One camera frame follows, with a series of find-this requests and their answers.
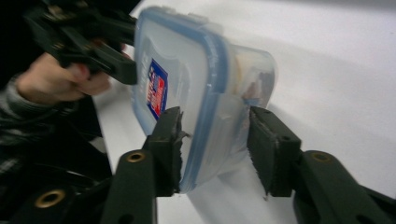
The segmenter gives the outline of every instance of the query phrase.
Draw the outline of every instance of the blue label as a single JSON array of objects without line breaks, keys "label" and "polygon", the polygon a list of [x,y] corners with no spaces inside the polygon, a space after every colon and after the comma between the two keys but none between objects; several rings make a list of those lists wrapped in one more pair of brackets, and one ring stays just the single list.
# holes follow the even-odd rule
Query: blue label
[{"label": "blue label", "polygon": [[166,108],[168,93],[168,74],[154,60],[148,70],[148,109],[158,119]]}]

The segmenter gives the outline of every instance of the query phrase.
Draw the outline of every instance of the white surface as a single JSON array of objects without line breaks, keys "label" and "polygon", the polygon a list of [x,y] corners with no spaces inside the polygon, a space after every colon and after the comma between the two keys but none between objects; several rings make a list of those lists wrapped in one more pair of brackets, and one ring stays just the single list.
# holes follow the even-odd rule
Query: white surface
[{"label": "white surface", "polygon": [[[396,196],[396,2],[150,0],[140,8],[152,5],[207,16],[235,44],[269,51],[278,68],[269,109],[302,150],[332,153],[361,184]],[[113,165],[144,141],[124,91],[96,101]],[[262,200],[257,181],[243,162],[188,197],[161,199],[159,221],[294,223],[290,200]]]}]

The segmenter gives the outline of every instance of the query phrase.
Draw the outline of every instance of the gray sleeve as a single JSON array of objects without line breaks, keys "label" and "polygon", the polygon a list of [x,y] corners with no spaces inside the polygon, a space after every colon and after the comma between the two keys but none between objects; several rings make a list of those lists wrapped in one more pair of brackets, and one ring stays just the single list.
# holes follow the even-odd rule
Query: gray sleeve
[{"label": "gray sleeve", "polygon": [[78,109],[78,103],[38,105],[22,98],[11,79],[0,91],[0,145],[33,143],[53,133],[54,121]]}]

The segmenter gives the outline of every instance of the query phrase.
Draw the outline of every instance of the clear plastic container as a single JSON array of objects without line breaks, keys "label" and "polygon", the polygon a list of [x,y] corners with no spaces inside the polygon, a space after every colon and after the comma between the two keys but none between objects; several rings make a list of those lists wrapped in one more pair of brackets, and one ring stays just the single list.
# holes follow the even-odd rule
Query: clear plastic container
[{"label": "clear plastic container", "polygon": [[161,112],[180,106],[191,136],[181,149],[181,192],[248,154],[248,106],[266,107],[276,82],[269,53],[232,45],[213,27],[165,7],[144,9],[136,25],[133,109],[150,135]]}]

